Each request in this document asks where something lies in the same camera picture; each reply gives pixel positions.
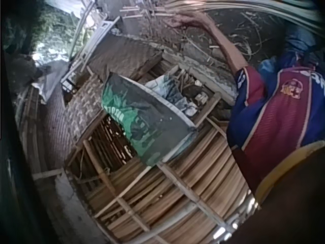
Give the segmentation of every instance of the man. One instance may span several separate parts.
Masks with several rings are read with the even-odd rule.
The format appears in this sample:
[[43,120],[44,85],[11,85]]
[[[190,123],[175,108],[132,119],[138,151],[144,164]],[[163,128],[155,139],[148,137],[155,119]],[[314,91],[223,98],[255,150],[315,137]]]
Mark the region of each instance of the man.
[[237,84],[227,139],[262,209],[229,243],[319,241],[325,217],[325,81],[317,57],[307,54],[316,45],[313,34],[290,25],[284,53],[257,71],[208,15],[176,15],[167,24],[207,31]]

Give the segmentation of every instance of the red and blue striped jersey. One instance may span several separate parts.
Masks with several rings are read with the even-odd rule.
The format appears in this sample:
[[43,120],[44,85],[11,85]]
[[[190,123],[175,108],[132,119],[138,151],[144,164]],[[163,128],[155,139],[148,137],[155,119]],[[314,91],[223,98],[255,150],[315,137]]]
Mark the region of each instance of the red and blue striped jersey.
[[241,69],[235,80],[238,97],[227,139],[255,193],[292,152],[325,139],[325,81],[305,67],[283,69],[262,80],[250,66]]

